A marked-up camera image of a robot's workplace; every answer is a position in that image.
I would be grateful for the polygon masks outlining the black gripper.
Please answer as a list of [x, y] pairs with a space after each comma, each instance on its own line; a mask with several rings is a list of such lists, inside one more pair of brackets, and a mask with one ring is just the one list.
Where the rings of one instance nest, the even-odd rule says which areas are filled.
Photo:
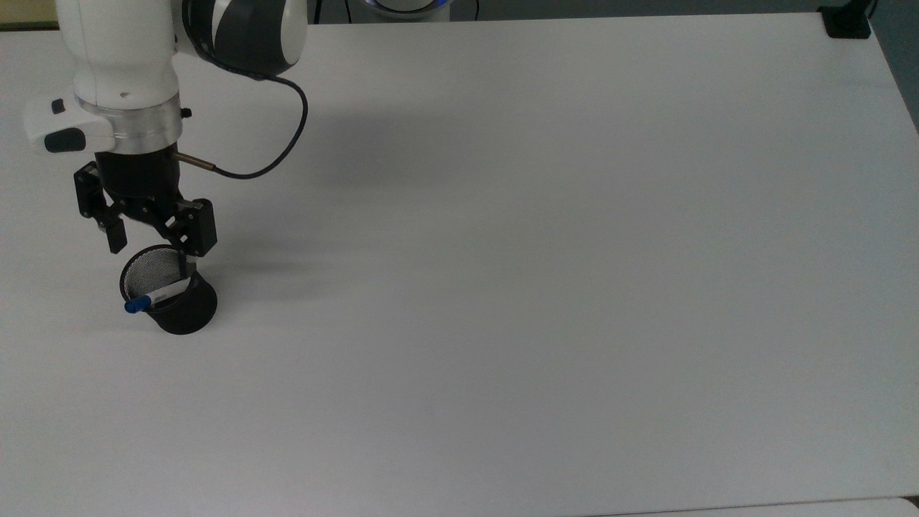
[[[100, 152], [73, 174], [78, 212], [93, 219], [106, 235], [109, 252], [127, 246], [121, 208], [140, 210], [152, 204], [152, 226], [174, 248], [203, 258], [218, 242], [213, 204], [184, 200], [179, 191], [177, 145], [147, 154]], [[106, 194], [113, 204], [106, 202]]]

